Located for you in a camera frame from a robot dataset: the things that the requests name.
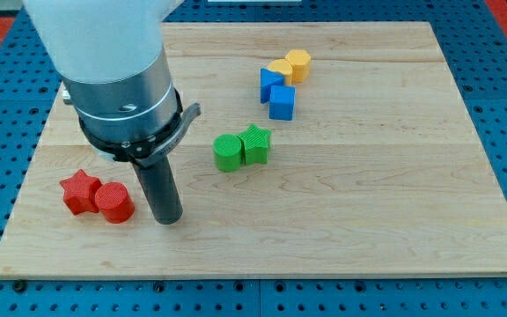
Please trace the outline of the black clamp ring with lever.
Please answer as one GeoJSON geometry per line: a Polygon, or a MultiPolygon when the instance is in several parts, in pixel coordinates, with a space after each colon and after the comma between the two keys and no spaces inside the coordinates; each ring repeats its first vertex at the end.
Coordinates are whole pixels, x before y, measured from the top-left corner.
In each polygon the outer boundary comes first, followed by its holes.
{"type": "Polygon", "coordinates": [[[193,119],[201,114],[200,105],[194,103],[185,111],[182,108],[180,95],[174,90],[177,109],[172,119],[155,134],[139,141],[114,143],[92,134],[88,126],[79,119],[80,128],[90,144],[106,159],[118,162],[130,162],[138,168],[151,168],[159,164],[172,151],[187,133],[193,119]]]}

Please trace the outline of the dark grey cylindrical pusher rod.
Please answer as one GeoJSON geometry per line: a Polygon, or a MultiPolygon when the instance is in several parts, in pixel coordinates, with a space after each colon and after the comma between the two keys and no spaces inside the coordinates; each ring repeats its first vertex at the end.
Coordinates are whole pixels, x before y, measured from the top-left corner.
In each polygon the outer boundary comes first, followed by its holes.
{"type": "Polygon", "coordinates": [[[162,157],[150,166],[133,163],[133,168],[154,219],[162,225],[176,223],[183,209],[168,158],[162,157]]]}

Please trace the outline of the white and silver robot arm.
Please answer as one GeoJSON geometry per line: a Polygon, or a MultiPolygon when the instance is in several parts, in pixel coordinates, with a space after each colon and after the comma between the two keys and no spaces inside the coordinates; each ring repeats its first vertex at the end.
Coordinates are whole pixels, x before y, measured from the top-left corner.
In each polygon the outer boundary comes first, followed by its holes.
{"type": "Polygon", "coordinates": [[[62,78],[84,136],[105,158],[135,169],[153,217],[183,212],[167,158],[201,113],[183,107],[161,22],[179,0],[24,0],[62,78]]]}

